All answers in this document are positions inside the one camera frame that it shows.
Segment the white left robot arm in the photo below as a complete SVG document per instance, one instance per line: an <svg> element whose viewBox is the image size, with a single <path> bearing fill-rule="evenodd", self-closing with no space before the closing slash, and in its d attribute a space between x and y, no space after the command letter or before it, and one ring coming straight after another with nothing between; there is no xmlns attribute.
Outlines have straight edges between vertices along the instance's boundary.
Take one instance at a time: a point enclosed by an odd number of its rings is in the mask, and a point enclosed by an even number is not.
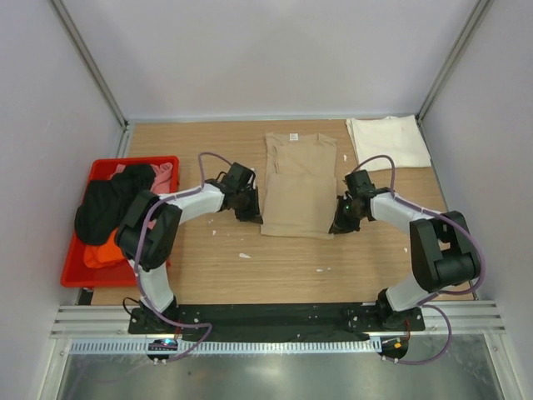
<svg viewBox="0 0 533 400"><path fill-rule="evenodd" d="M167 260L178 228L203 215L232 210L240 222L262 223L256 172L234 162L215 178L193 188L155 194L140 192L120 223L115 242L132 267L147 322L168 333L177 322L177 299L170 288Z"/></svg>

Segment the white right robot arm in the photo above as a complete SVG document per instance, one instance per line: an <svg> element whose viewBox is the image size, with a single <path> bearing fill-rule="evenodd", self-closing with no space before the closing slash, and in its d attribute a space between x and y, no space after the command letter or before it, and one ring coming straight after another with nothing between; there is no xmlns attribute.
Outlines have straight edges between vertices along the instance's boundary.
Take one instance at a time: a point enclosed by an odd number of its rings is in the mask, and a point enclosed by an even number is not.
<svg viewBox="0 0 533 400"><path fill-rule="evenodd" d="M346 175L344 182L330 233L357 232L366 219L388 223L410 240L411 272L377 295L371 313L377 326L401 329L428 299L481 276L481 256L460 212L439 213L408 202L389 187L377 188L365 170Z"/></svg>

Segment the beige t shirt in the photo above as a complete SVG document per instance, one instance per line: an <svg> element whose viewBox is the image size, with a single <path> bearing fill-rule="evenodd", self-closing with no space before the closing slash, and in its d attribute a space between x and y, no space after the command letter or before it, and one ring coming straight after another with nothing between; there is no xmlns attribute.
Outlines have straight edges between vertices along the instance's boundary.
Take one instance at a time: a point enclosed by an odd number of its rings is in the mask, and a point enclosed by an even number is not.
<svg viewBox="0 0 533 400"><path fill-rule="evenodd" d="M322 133L265 135L261 234L332 239L337 207L336 139Z"/></svg>

